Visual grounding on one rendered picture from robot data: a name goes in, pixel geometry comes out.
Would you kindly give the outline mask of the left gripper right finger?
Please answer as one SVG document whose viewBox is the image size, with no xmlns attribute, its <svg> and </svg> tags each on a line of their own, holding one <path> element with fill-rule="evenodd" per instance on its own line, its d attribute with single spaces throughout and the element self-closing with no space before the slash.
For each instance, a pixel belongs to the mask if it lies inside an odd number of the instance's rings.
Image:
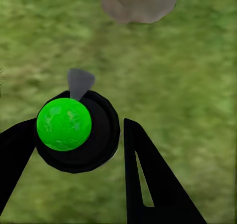
<svg viewBox="0 0 237 224">
<path fill-rule="evenodd" d="M 127 224 L 207 224 L 143 127 L 124 119 Z M 143 204 L 137 152 L 154 208 Z"/>
</svg>

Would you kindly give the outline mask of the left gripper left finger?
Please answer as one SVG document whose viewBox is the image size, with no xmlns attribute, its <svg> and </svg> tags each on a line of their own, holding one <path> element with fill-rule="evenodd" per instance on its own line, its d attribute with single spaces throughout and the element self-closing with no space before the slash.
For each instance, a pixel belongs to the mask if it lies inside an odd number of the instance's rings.
<svg viewBox="0 0 237 224">
<path fill-rule="evenodd" d="M 36 147 L 35 122 L 23 121 L 0 134 L 0 214 Z"/>
</svg>

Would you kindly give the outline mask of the pesticide atomizer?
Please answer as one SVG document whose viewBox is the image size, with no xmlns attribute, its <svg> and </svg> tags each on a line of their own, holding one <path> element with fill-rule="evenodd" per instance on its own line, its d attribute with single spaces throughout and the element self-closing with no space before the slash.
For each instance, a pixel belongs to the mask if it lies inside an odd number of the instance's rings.
<svg viewBox="0 0 237 224">
<path fill-rule="evenodd" d="M 96 76 L 80 68 L 70 68 L 68 76 L 70 90 L 39 111 L 34 142 L 48 165 L 76 174 L 108 162 L 118 150 L 121 129 L 110 101 L 89 90 Z"/>
</svg>

